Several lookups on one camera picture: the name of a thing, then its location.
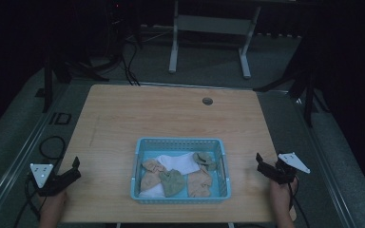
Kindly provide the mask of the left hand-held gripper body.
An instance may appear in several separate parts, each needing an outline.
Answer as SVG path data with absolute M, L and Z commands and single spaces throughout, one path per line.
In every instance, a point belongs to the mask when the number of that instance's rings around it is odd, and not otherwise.
M 62 175 L 56 175 L 51 163 L 31 163 L 29 165 L 33 184 L 41 197 L 51 197 L 65 190 L 74 181 L 67 180 L 67 175 L 74 171 L 69 169 Z

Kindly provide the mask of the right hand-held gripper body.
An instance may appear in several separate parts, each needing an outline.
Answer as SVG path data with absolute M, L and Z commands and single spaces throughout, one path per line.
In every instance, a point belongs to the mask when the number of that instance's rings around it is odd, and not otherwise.
M 270 179 L 278 184 L 291 183 L 294 181 L 297 171 L 310 174 L 311 169 L 298 157 L 295 152 L 280 153 L 273 167 Z

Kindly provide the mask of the person's left hand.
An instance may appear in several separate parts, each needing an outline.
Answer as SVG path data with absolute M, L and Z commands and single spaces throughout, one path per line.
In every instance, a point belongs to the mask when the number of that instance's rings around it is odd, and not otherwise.
M 67 191 L 51 197 L 39 197 L 38 200 L 41 206 L 38 228 L 57 228 L 65 211 Z

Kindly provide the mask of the person's right hand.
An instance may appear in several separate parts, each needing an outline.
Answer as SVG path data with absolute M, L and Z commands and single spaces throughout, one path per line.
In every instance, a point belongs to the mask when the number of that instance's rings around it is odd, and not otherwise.
M 297 187 L 297 180 L 294 180 L 290 184 L 278 184 L 274 180 L 270 180 L 270 203 L 278 228 L 295 228 L 295 224 L 290 215 L 290 204 L 291 197 Z

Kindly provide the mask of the light blue plastic basket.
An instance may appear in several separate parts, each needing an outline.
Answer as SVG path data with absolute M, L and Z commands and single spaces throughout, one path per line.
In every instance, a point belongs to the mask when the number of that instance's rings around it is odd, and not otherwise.
M 211 195 L 207 198 L 190 198 L 188 196 L 187 180 L 184 189 L 173 197 L 164 198 L 140 198 L 141 179 L 145 173 L 143 162 L 161 155 L 180 156 L 190 152 L 206 152 L 217 164 L 215 171 L 210 172 L 213 183 L 210 187 Z M 140 138 L 137 141 L 135 158 L 130 183 L 130 196 L 139 203 L 160 204 L 198 204 L 220 203 L 231 197 L 231 184 L 228 172 L 226 155 L 223 142 L 219 139 L 206 138 Z

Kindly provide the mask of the small green sock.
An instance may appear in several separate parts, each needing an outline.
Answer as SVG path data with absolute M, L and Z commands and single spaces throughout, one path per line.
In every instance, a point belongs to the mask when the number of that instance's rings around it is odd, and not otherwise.
M 193 154 L 193 159 L 196 163 L 203 165 L 207 171 L 215 171 L 217 168 L 217 164 L 206 152 L 195 152 Z

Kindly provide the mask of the peach sock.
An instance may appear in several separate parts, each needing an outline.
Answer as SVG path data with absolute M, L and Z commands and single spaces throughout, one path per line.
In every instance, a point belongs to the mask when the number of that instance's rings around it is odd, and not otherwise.
M 145 173 L 141 179 L 141 190 L 146 191 L 161 182 L 160 174 L 166 171 L 166 168 L 154 159 L 144 161 L 142 167 Z
M 210 187 L 213 180 L 208 171 L 202 166 L 198 171 L 188 175 L 187 188 L 190 198 L 207 198 L 211 195 Z

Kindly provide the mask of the large white sock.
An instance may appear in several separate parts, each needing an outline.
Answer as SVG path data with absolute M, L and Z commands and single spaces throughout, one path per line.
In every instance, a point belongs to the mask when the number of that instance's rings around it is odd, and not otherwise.
M 194 153 L 186 153 L 180 156 L 161 155 L 156 161 L 165 167 L 167 171 L 177 170 L 182 175 L 187 175 L 200 170 L 200 166 L 195 162 Z

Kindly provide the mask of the small white sock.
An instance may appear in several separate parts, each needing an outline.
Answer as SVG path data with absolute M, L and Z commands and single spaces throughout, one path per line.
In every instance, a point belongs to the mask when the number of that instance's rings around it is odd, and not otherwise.
M 140 198 L 164 198 L 163 185 L 161 183 L 155 185 L 154 187 L 144 190 L 139 194 Z

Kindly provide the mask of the black metal stand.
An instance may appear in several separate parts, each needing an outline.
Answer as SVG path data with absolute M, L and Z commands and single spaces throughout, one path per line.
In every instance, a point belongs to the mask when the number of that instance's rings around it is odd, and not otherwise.
M 254 88 L 254 91 L 266 92 L 292 81 L 288 95 L 291 99 L 299 99 L 302 94 L 305 94 L 303 118 L 309 127 L 313 126 L 312 110 L 318 68 L 317 52 L 318 46 L 312 40 L 303 37 L 282 76 L 272 83 Z
M 43 113 L 47 113 L 53 102 L 53 75 L 60 83 L 68 84 L 72 77 L 68 69 L 74 68 L 95 81 L 108 82 L 108 79 L 97 74 L 97 70 L 110 67 L 113 61 L 102 66 L 92 66 L 84 46 L 51 45 L 47 49 L 44 62 L 44 87 L 40 88 L 36 96 L 44 99 Z

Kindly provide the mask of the large green sock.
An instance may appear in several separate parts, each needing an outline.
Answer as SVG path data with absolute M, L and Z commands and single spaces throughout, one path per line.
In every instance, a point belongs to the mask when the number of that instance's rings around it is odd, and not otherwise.
M 159 174 L 163 186 L 164 195 L 173 197 L 180 193 L 185 187 L 184 176 L 178 170 L 170 170 Z

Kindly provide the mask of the white metal desk frame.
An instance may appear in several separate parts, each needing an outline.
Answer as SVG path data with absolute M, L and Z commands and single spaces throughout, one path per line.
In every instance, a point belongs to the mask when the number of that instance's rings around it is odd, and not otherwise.
M 251 19 L 218 18 L 196 16 L 179 13 L 179 0 L 174 0 L 173 40 L 169 59 L 168 71 L 177 71 L 179 53 L 179 31 L 196 31 L 219 34 L 243 35 L 244 44 L 238 49 L 240 66 L 244 79 L 251 78 L 250 65 L 247 60 L 247 51 L 259 19 L 261 7 L 256 7 Z

